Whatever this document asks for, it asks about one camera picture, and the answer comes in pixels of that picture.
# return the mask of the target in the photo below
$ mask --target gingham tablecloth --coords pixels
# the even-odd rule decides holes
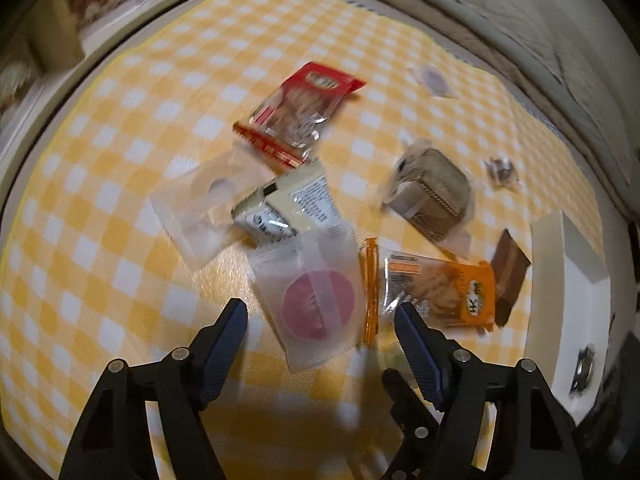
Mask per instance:
[[[388,246],[440,256],[407,222],[378,208],[377,186],[407,134],[433,140],[476,181],[472,260],[508,227],[531,256],[529,223],[562,208],[602,256],[593,191],[568,150],[493,76],[425,34],[340,0],[206,0],[121,54],[82,95],[22,197],[0,283],[0,397],[7,430],[56,476],[95,381],[116,357],[131,365],[188,344],[229,297],[250,322],[205,425],[230,479],[357,478],[399,444],[374,351],[353,349],[297,375],[247,279],[245,247],[191,274],[148,197],[161,182],[228,150],[231,124],[310,60],[368,82],[319,143],[338,208]],[[433,98],[408,72],[430,64],[457,99]],[[520,192],[493,191],[482,160],[508,156]],[[513,365],[526,340],[530,273],[503,330],[451,335]],[[150,430],[171,478],[158,413]]]

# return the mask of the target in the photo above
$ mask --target brown snack wrapper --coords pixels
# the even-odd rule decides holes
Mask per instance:
[[[491,260],[495,275],[495,323],[500,328],[509,321],[530,265],[527,255],[509,231],[502,231]]]

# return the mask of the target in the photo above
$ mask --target pink round candy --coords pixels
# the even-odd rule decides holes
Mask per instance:
[[[314,292],[310,276],[324,273],[328,276],[335,301],[340,312],[342,325],[351,319],[355,304],[355,292],[348,278],[337,270],[314,270],[296,279],[284,293],[280,315],[287,329],[298,339],[319,341],[327,334],[322,316],[314,301]]]

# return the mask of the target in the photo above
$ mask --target white container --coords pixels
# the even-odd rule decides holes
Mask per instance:
[[[536,362],[556,399],[580,423],[593,406],[607,353],[607,267],[562,211],[531,225],[533,287],[524,357]],[[571,394],[578,354],[593,345],[591,381]]]

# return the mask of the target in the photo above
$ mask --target orange snack wrapper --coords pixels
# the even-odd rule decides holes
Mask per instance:
[[[367,313],[362,330],[362,342],[373,345],[378,334],[378,239],[366,238],[360,253],[360,267],[367,294]]]
[[[382,319],[391,319],[398,304],[409,301],[431,326],[493,329],[495,276],[489,263],[467,265],[382,248],[379,260]]]

